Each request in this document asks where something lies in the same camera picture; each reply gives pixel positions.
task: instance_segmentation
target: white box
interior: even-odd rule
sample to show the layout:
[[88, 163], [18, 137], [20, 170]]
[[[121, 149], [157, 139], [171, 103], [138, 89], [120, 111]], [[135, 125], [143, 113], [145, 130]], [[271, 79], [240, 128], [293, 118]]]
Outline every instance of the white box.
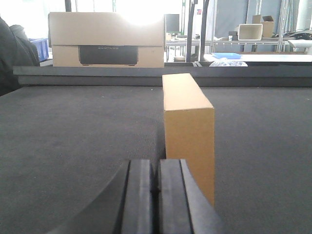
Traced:
[[238, 40], [261, 40], [263, 25], [261, 23], [240, 24], [237, 28]]

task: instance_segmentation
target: blue tray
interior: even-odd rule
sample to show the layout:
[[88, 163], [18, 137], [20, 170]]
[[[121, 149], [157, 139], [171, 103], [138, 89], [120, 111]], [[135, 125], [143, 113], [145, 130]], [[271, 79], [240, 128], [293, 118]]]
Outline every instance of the blue tray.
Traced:
[[213, 56], [217, 59], [227, 58], [227, 59], [240, 59], [242, 56], [236, 53], [213, 53]]

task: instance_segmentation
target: clear plastic bag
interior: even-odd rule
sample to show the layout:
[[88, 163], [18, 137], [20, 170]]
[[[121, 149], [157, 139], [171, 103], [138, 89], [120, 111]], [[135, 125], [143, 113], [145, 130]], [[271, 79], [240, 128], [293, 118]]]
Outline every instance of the clear plastic bag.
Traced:
[[248, 67], [243, 61], [220, 58], [210, 64], [210, 67]]

